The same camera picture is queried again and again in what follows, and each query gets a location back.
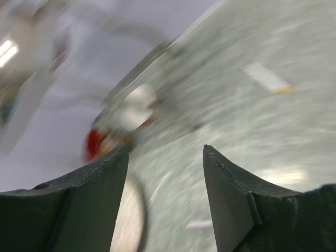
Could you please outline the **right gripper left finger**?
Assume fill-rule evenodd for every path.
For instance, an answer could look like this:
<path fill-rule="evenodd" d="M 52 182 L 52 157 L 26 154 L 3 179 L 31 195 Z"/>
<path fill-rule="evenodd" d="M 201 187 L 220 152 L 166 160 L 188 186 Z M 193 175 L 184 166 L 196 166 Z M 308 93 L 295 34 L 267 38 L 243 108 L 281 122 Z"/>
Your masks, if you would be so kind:
<path fill-rule="evenodd" d="M 109 251 L 129 162 L 123 144 L 30 190 L 1 193 L 1 251 Z"/>

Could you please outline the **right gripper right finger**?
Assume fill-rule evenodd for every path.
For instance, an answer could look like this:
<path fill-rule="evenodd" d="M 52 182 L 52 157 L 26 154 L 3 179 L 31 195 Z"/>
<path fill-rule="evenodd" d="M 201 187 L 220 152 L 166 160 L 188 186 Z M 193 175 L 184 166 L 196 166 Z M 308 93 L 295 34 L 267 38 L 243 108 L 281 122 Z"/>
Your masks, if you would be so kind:
<path fill-rule="evenodd" d="M 203 148 L 218 251 L 335 251 L 335 185 L 296 192 Z"/>

